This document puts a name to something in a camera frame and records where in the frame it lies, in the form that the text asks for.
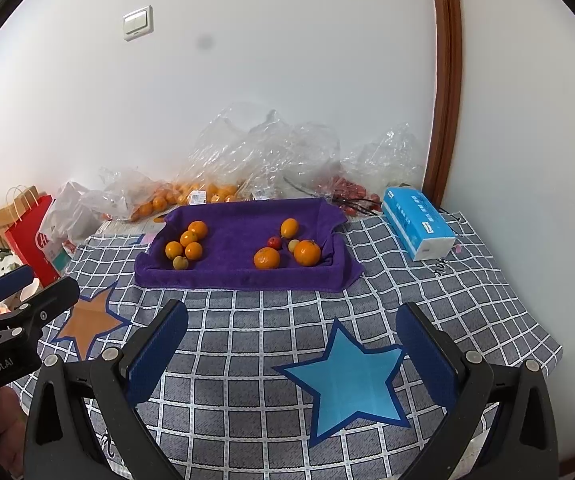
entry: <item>light blue star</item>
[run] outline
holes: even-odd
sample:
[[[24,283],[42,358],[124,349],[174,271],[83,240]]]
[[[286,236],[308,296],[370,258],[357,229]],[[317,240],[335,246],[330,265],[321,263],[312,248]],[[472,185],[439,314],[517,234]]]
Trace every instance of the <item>light blue star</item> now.
[[[314,397],[309,446],[359,417],[409,427],[392,386],[404,356],[398,345],[366,349],[335,319],[320,358],[274,367]]]

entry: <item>finger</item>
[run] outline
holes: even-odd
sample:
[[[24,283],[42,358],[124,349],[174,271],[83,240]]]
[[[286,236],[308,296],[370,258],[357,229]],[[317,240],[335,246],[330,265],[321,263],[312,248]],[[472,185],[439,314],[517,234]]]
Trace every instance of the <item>finger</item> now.
[[[25,424],[15,421],[0,438],[0,464],[6,471],[14,465],[15,456],[23,454],[23,439],[25,438]]]
[[[23,475],[23,451],[14,456],[10,473],[15,478],[20,478]]]
[[[0,388],[0,435],[19,420],[22,413],[14,390],[8,386]]]

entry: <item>purple cloth tray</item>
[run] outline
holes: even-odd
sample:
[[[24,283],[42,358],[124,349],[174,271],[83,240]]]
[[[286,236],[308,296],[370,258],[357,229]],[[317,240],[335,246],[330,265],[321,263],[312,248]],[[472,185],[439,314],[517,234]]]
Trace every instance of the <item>purple cloth tray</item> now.
[[[280,234],[286,218],[299,222],[299,240],[321,246],[321,262],[301,267],[283,243],[279,269],[254,267],[254,254],[268,238]],[[346,220],[341,210],[322,198],[205,204],[176,208],[147,253],[135,262],[135,282],[151,288],[227,288],[231,290],[325,290],[340,292],[363,272],[347,251],[335,227]],[[165,245],[178,240],[190,222],[202,220],[210,230],[201,240],[203,258],[188,270],[174,270]]]

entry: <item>wooden crate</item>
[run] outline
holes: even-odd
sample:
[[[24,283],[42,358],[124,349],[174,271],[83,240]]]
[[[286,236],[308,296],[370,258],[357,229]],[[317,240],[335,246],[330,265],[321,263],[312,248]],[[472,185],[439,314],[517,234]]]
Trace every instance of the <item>wooden crate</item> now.
[[[36,186],[31,186],[18,195],[11,205],[0,209],[0,249],[10,248],[4,236],[8,227],[14,224],[20,215],[23,215],[23,213],[34,205],[36,198],[43,195],[45,195],[45,192],[39,192]]]

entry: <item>gray plaid tablecloth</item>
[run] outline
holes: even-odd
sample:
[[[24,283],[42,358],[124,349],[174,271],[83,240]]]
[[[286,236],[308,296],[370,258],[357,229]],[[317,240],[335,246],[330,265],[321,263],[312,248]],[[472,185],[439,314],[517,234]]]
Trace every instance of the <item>gray plaid tablecloth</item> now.
[[[116,283],[110,307],[132,324],[99,338],[92,357],[106,346],[125,344],[170,298],[186,304],[188,332],[149,402],[138,406],[186,479],[380,480],[405,471],[444,411],[406,358],[394,387],[411,428],[359,419],[308,449],[312,397],[272,367],[320,356],[335,318],[367,348],[400,344],[396,309],[415,301],[461,349],[476,349],[491,363],[516,365],[531,357],[549,373],[562,355],[470,224],[460,214],[446,220],[458,246],[440,262],[411,261],[382,218],[342,226],[365,275],[338,294],[143,289],[135,285],[133,270],[147,245],[126,235],[89,238],[77,249],[69,274],[88,297]],[[51,342],[67,315],[45,330],[39,343],[43,358],[56,352],[66,361],[77,359],[72,342]],[[13,385],[26,406],[35,384],[33,374]],[[122,463],[96,403],[90,401],[88,410],[108,457]],[[476,434],[489,426],[493,413],[489,407]]]

